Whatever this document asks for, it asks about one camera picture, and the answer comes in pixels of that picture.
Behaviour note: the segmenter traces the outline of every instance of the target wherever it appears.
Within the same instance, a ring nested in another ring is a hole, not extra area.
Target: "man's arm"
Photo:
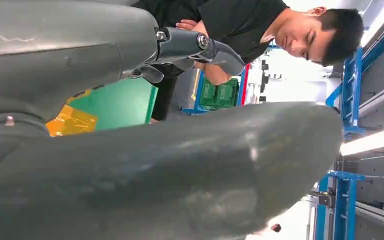
[[[207,30],[205,28],[203,21],[199,21],[198,23],[195,23],[192,20],[182,20],[180,23],[176,25],[176,27],[180,29],[200,32],[208,36]],[[225,73],[217,65],[196,62],[195,67],[204,71],[205,77],[213,85],[220,85],[220,84],[227,83],[232,78],[231,75]]]

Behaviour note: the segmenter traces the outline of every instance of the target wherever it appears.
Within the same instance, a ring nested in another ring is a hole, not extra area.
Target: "red object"
[[[271,230],[275,231],[276,233],[280,232],[282,230],[282,227],[280,224],[276,223],[273,226],[271,226]]]
[[[247,86],[248,86],[248,73],[250,72],[250,64],[247,64],[245,67],[245,77],[243,78],[243,92],[242,99],[240,100],[240,104],[245,104],[245,99],[247,98]]]

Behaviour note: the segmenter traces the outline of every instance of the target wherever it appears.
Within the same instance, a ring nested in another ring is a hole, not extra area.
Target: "ceiling light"
[[[340,146],[343,156],[384,148],[384,131],[350,141]]]

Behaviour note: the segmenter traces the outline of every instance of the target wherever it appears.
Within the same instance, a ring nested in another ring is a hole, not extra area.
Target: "black pants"
[[[152,85],[158,88],[152,118],[157,121],[163,121],[167,119],[178,76],[184,71],[171,64],[154,65],[154,67],[164,74],[164,78],[159,83],[152,83]]]

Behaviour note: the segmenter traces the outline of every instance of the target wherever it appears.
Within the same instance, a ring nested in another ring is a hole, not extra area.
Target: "green board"
[[[122,79],[69,105],[98,117],[96,131],[149,123],[157,88],[143,78]]]

